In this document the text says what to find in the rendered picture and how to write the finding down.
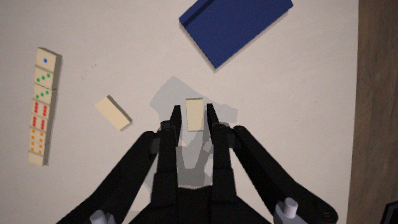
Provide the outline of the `cream domino with orange pips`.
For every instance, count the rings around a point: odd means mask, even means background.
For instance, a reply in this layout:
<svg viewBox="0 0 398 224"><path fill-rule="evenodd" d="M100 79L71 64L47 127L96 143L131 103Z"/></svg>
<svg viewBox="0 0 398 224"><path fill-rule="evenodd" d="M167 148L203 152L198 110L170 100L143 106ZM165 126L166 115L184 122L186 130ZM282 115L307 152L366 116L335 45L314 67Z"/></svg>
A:
<svg viewBox="0 0 398 224"><path fill-rule="evenodd" d="M188 131L204 130L203 98L186 98Z"/></svg>

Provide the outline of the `beige domino with magenta and black pips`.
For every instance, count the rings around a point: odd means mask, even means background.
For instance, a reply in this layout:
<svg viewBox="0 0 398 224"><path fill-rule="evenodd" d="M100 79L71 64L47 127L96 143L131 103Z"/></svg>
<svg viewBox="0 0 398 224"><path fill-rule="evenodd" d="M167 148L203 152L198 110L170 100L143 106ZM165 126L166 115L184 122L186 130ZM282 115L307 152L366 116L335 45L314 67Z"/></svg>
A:
<svg viewBox="0 0 398 224"><path fill-rule="evenodd" d="M132 119L110 96L106 96L95 107L111 122L111 124L119 131Z"/></svg>

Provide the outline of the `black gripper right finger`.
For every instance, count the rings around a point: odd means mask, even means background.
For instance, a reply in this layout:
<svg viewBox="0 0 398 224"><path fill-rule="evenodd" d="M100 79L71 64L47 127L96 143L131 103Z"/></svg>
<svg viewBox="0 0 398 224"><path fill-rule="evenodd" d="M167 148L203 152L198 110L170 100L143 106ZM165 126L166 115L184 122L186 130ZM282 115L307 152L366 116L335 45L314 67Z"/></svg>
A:
<svg viewBox="0 0 398 224"><path fill-rule="evenodd" d="M242 224L229 148L232 148L274 224L336 224L338 214L297 183L241 125L219 122L212 103L207 122L213 149L211 224Z"/></svg>

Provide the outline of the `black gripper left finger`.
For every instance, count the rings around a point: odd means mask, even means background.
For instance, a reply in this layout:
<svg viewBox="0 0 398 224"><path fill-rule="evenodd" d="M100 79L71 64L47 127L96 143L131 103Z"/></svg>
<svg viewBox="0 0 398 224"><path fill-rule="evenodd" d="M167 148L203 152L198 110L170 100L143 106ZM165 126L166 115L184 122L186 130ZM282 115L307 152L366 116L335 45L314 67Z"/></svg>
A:
<svg viewBox="0 0 398 224"><path fill-rule="evenodd" d="M181 124L181 108L175 105L170 120L162 121L157 133L142 133L93 194L56 224L122 224L157 155L146 224L178 224L176 147Z"/></svg>

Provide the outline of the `dark blue notebook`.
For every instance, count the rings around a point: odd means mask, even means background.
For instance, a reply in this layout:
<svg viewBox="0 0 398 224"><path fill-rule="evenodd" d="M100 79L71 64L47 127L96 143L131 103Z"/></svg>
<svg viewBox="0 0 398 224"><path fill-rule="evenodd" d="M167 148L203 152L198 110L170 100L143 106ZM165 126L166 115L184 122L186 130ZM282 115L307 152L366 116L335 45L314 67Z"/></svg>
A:
<svg viewBox="0 0 398 224"><path fill-rule="evenodd" d="M179 21L217 69L293 6L291 0L197 0Z"/></svg>

